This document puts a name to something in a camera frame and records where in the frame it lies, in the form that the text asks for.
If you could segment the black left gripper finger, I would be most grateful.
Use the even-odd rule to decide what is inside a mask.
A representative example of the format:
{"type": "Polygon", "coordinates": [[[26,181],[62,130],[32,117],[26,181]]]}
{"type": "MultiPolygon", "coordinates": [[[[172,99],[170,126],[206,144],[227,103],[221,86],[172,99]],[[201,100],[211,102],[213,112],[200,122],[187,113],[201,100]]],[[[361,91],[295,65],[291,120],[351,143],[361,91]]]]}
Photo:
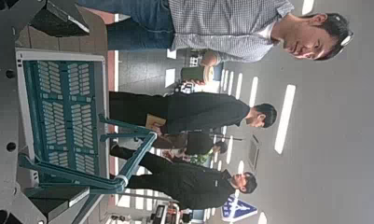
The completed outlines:
{"type": "Polygon", "coordinates": [[[89,26],[78,11],[75,0],[44,0],[44,6],[30,21],[30,25],[54,37],[90,34],[89,26]]]}
{"type": "Polygon", "coordinates": [[[89,187],[58,186],[33,189],[29,192],[29,200],[50,222],[89,195],[89,187]]]}

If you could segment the bystander right hand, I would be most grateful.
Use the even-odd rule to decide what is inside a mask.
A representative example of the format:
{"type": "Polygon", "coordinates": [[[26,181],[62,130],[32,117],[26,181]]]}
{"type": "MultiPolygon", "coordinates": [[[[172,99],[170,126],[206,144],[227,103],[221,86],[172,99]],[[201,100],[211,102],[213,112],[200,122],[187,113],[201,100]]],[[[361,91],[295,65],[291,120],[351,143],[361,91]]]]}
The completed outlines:
{"type": "Polygon", "coordinates": [[[202,66],[215,66],[218,64],[218,57],[214,51],[207,50],[202,59],[201,65],[202,66]]]}

